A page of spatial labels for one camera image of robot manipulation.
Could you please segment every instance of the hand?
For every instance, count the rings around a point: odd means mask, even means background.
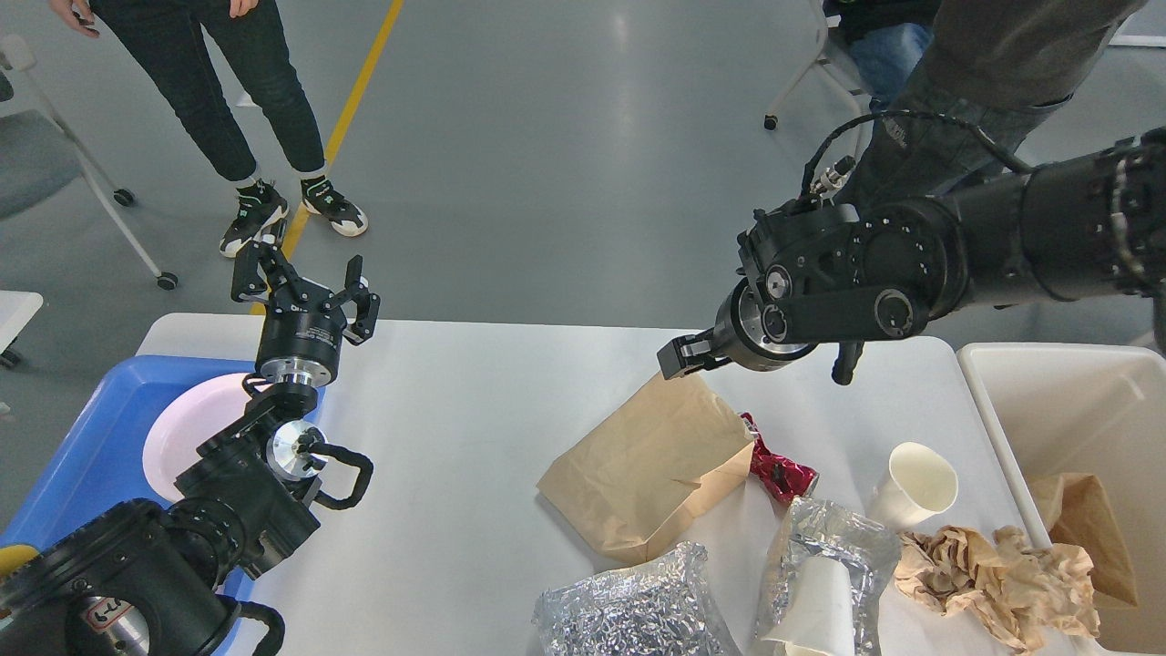
[[[259,0],[231,0],[231,17],[238,19],[255,8]]]
[[[49,8],[61,16],[69,29],[79,31],[90,38],[97,38],[100,33],[93,29],[93,12],[89,8],[89,0],[49,0]]]

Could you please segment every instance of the sticker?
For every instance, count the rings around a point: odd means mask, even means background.
[[[128,601],[103,597],[85,611],[85,623],[96,633],[104,633],[132,608]]]

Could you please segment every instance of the gray floor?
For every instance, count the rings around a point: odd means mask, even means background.
[[[325,139],[388,6],[283,7]],[[810,54],[806,12],[757,0],[407,1],[332,168],[373,225],[345,240],[311,223],[294,262],[335,285],[345,260],[364,254],[382,317],[705,326],[736,281],[735,235],[751,210],[789,197],[819,140],[849,118],[812,76],[781,129],[760,127]],[[79,182],[0,221],[0,288],[45,298],[19,341],[27,366],[0,371],[10,408],[0,416],[3,525],[100,378],[155,318],[247,306],[226,297],[231,266],[216,249],[231,189],[120,44],[82,38],[43,2],[0,0],[0,30],[31,42],[37,80],[138,193],[127,220],[182,278],[157,289]],[[27,97],[0,111],[24,106]],[[294,190],[259,110],[237,115],[267,175]],[[1021,154],[1066,158],[1163,124],[1166,51],[1111,49]],[[968,309],[929,333],[954,347],[1126,344],[1149,331],[1149,316],[1132,298]]]

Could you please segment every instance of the crumpled foil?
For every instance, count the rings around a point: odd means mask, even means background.
[[[756,635],[767,635],[785,616],[802,562],[822,556],[850,572],[856,656],[880,656],[878,600],[894,576],[900,552],[898,536],[881,524],[830,501],[795,499],[770,546]],[[777,654],[784,651],[784,646],[773,644]]]
[[[704,579],[704,546],[682,542],[634,567],[539,597],[548,656],[740,656]]]
[[[799,465],[784,456],[778,456],[765,447],[761,431],[753,423],[753,416],[742,412],[740,418],[753,435],[753,460],[749,466],[770,496],[781,506],[789,507],[794,498],[809,496],[817,485],[817,472],[813,467]]]

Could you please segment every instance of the black sneaker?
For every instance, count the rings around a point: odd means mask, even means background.
[[[333,189],[326,177],[303,188],[303,206],[326,218],[332,230],[345,237],[356,237],[368,228],[364,210]]]
[[[233,258],[247,241],[288,214],[288,202],[275,188],[262,181],[257,186],[254,196],[239,193],[239,214],[219,241],[224,256]]]

